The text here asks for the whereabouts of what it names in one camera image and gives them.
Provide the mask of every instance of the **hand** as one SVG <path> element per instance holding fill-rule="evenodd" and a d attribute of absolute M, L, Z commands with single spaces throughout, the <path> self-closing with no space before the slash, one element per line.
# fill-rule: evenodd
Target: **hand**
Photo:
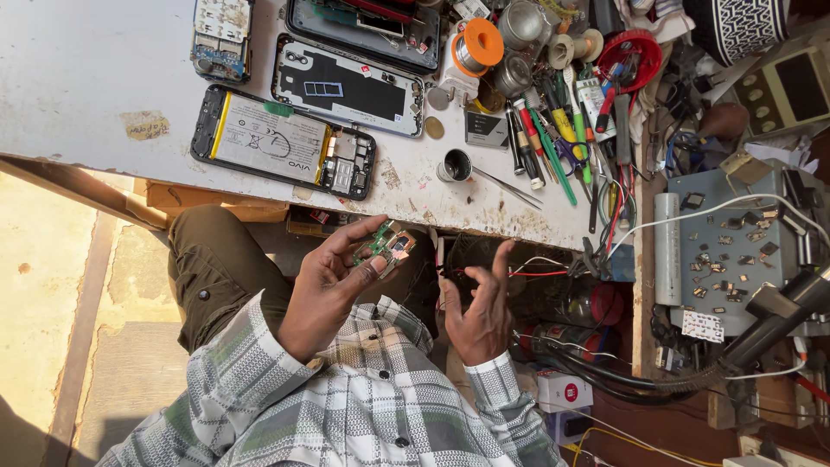
<path fill-rule="evenodd" d="M 341 227 L 303 258 L 286 317 L 276 333 L 276 340 L 297 361 L 308 363 L 329 346 L 354 300 L 386 268 L 386 259 L 380 256 L 358 267 L 353 259 L 362 244 L 355 242 L 377 231 L 386 219 L 373 216 Z"/>
<path fill-rule="evenodd" d="M 464 365 L 475 366 L 504 353 L 513 327 L 513 314 L 507 309 L 507 255 L 515 242 L 499 245 L 493 259 L 493 271 L 466 268 L 464 273 L 478 281 L 472 291 L 470 309 L 461 314 L 461 294 L 452 281 L 444 279 L 447 307 L 447 334 Z"/>

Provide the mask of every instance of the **shirt sleeve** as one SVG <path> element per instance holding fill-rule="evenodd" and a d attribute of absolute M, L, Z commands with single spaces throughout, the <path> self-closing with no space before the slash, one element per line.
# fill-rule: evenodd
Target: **shirt sleeve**
<path fill-rule="evenodd" d="M 261 292 L 188 361 L 188 389 L 144 420 L 99 465 L 214 465 L 268 406 L 322 365 L 303 365 L 271 335 Z"/>
<path fill-rule="evenodd" d="M 464 366 L 476 393 L 476 407 L 502 450 L 518 466 L 559 465 L 559 449 L 533 411 L 536 400 L 519 389 L 510 354 Z"/>

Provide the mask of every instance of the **fingernail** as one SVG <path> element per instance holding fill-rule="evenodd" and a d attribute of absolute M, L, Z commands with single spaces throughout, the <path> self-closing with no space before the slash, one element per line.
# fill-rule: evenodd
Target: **fingernail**
<path fill-rule="evenodd" d="M 384 269 L 386 269 L 386 258 L 383 256 L 376 256 L 372 258 L 372 262 L 370 263 L 372 269 L 378 274 L 382 273 Z"/>

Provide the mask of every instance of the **yellow wire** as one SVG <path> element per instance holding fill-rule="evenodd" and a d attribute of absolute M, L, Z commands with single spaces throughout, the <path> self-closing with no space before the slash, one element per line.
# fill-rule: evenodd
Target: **yellow wire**
<path fill-rule="evenodd" d="M 586 430 L 586 431 L 582 434 L 582 439 L 580 439 L 580 440 L 579 440 L 579 444 L 576 446 L 576 455 L 577 455 L 577 456 L 579 456 L 579 454 L 582 452 L 582 443 L 585 441 L 585 436 L 587 436 L 587 435 L 588 435 L 588 433 L 590 433 L 591 431 L 599 431 L 600 433 L 605 433 L 606 435 L 611 435 L 611 436 L 613 436 L 614 438 L 617 438 L 617 439 L 620 439 L 620 440 L 626 441 L 626 442 L 628 442 L 628 443 L 631 443 L 631 444 L 635 445 L 636 447 L 643 448 L 644 450 L 667 452 L 667 453 L 669 453 L 669 454 L 676 455 L 676 456 L 682 457 L 682 458 L 684 458 L 684 459 L 691 460 L 692 462 L 696 462 L 696 463 L 698 463 L 698 464 L 700 464 L 700 465 L 707 465 L 707 466 L 710 466 L 710 467 L 723 467 L 723 464 L 716 464 L 716 463 L 714 463 L 714 462 L 705 462 L 704 460 L 698 460 L 698 459 L 695 459 L 694 457 L 690 457 L 690 456 L 688 456 L 688 455 L 680 454 L 680 453 L 677 453 L 677 452 L 674 452 L 674 451 L 670 451 L 670 450 L 656 450 L 656 449 L 650 448 L 650 447 L 648 447 L 648 446 L 641 445 L 640 443 L 637 443 L 637 442 L 636 442 L 636 441 L 634 441 L 634 440 L 630 440 L 630 439 L 628 439 L 628 438 L 623 438 L 622 436 L 620 436 L 620 435 L 618 435 L 618 434 L 616 434 L 616 433 L 613 433 L 612 431 L 603 430 L 602 428 L 597 428 L 597 427 L 595 427 L 595 426 L 592 426 L 591 428 L 588 428 L 588 430 Z"/>

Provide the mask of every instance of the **patterned fabric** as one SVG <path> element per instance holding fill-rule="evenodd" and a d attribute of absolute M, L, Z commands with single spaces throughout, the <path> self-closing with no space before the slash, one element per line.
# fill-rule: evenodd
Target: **patterned fabric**
<path fill-rule="evenodd" d="M 787 38 L 784 0 L 683 0 L 683 6 L 697 24 L 692 41 L 723 66 Z"/>
<path fill-rule="evenodd" d="M 429 331 L 388 297 L 352 307 L 307 366 L 257 294 L 188 363 L 188 389 L 99 465 L 564 467 L 507 352 L 466 371 L 479 413 L 427 358 Z"/>

